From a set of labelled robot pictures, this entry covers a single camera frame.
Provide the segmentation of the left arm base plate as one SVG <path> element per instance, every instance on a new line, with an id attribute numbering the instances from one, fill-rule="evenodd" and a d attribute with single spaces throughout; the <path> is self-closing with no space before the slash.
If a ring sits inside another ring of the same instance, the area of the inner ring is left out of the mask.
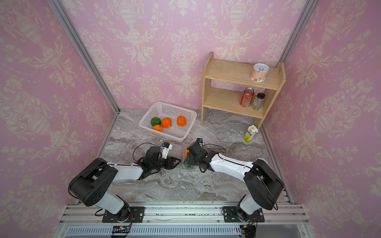
<path id="1" fill-rule="evenodd" d="M 103 223 L 142 223 L 144 219 L 145 207 L 129 207 L 122 209 L 117 215 L 108 211 L 103 216 Z"/>

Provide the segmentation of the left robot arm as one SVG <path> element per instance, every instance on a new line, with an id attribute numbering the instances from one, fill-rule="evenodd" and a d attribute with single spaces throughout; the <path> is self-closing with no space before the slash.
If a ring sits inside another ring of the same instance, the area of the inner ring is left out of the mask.
<path id="1" fill-rule="evenodd" d="M 143 180 L 162 169 L 176 168 L 181 159 L 169 156 L 171 149 L 172 145 L 168 143 L 152 145 L 133 164 L 112 164 L 103 158 L 96 158 L 71 180 L 68 192 L 87 207 L 96 206 L 105 210 L 104 217 L 113 218 L 120 223 L 133 223 L 134 214 L 129 204 L 111 193 L 109 187 L 114 182 Z"/>

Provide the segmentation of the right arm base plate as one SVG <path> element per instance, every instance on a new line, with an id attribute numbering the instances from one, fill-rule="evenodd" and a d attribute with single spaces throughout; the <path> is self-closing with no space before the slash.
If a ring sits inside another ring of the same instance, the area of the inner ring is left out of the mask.
<path id="1" fill-rule="evenodd" d="M 224 206 L 222 208 L 222 215 L 224 216 L 225 223 L 264 223 L 264 213 L 260 208 L 253 214 L 248 215 L 238 206 Z"/>

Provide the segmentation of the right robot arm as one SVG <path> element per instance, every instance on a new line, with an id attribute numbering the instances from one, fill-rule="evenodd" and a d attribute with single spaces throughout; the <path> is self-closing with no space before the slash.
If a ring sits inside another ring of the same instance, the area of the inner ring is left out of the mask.
<path id="1" fill-rule="evenodd" d="M 277 200 L 284 189 L 284 182 L 270 167 L 267 160 L 254 162 L 236 160 L 217 151 L 207 151 L 199 142 L 184 151 L 185 164 L 198 166 L 202 173 L 224 173 L 245 183 L 249 194 L 244 195 L 233 212 L 233 221 L 258 221 L 262 209 L 278 210 Z"/>

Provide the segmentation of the clear clamshell container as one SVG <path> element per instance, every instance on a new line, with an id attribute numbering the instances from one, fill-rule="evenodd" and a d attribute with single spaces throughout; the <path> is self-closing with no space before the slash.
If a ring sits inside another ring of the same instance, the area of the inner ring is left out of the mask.
<path id="1" fill-rule="evenodd" d="M 262 157 L 263 148 L 256 143 L 235 142 L 226 148 L 226 156 L 246 162 Z"/>
<path id="2" fill-rule="evenodd" d="M 187 169 L 187 170 L 196 170 L 196 169 L 198 169 L 198 165 L 196 163 L 196 160 L 195 160 L 194 156 L 190 153 L 190 151 L 188 153 L 188 156 L 185 157 L 184 161 L 189 161 L 189 164 L 190 164 L 189 166 L 185 166 L 184 165 L 185 169 Z"/>

